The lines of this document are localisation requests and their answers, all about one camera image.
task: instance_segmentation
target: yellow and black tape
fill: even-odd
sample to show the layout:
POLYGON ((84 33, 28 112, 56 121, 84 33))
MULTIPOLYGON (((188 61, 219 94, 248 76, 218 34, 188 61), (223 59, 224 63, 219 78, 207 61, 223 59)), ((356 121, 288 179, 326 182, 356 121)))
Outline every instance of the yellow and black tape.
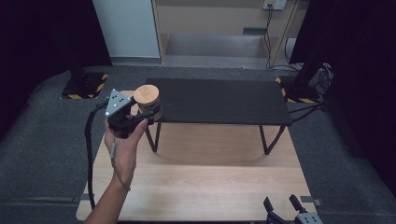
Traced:
MULTIPOLYGON (((282 91, 282 96, 285 98, 286 96, 286 90, 285 87, 282 84, 282 80, 280 77, 276 78, 276 82, 280 84, 280 90, 282 91)), ((313 103, 320 103, 319 99, 309 99, 309 98, 289 98, 287 99, 288 103, 307 103, 307 104, 313 104, 313 103)))
POLYGON ((92 94, 66 94, 62 95, 63 99, 73 99, 73 100, 80 100, 80 99, 94 99, 97 98, 102 91, 103 87, 105 86, 105 82, 108 78, 108 75, 103 74, 102 79, 96 88, 96 92, 92 94))

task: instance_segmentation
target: black table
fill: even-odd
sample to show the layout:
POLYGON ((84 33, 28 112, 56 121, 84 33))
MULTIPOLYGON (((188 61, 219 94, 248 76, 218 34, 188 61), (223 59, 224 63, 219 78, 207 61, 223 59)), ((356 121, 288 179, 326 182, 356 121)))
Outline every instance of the black table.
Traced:
POLYGON ((275 81, 148 78, 147 84, 159 89, 163 107, 155 142, 149 129, 146 130, 154 152, 165 122, 259 125, 265 155, 271 152, 285 127, 292 124, 275 81), (266 144, 262 125, 280 126, 270 146, 266 144))

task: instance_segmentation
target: hand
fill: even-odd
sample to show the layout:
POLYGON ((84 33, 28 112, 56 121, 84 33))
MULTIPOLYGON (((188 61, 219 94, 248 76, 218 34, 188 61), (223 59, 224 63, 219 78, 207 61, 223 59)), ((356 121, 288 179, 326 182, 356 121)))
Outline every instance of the hand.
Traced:
POLYGON ((107 150, 110 153, 113 141, 115 141, 116 153, 114 157, 114 163, 120 174, 122 182, 127 186, 131 185, 132 179, 134 178, 137 143, 145 132, 147 126, 148 120, 144 119, 136 126, 134 132, 129 135, 128 138, 123 139, 116 137, 114 139, 114 133, 108 127, 107 119, 105 120, 105 144, 107 150))

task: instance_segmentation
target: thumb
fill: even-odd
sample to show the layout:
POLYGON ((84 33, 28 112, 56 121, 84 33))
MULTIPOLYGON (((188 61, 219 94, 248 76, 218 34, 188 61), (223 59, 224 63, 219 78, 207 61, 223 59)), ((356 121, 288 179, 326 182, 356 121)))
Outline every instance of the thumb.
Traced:
POLYGON ((149 121, 147 119, 143 119, 134 129, 134 132, 129 136, 129 138, 134 142, 138 143, 146 128, 148 127, 149 121))

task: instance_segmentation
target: wooden platform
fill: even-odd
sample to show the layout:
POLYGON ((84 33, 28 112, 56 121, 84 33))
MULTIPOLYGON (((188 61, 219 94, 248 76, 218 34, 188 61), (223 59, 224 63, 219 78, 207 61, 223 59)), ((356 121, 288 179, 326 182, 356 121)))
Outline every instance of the wooden platform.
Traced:
MULTIPOLYGON (((264 131, 272 139, 278 127, 264 126, 264 131)), ((97 202, 112 173, 102 143, 93 166, 97 202)), ((157 153, 142 137, 131 188, 120 220, 265 220, 266 196, 278 215, 294 219, 289 196, 310 196, 289 130, 265 156, 259 127, 253 125, 164 123, 157 153)), ((316 211, 312 203, 302 205, 316 211)), ((84 220, 90 212, 89 201, 81 201, 77 218, 84 220)))

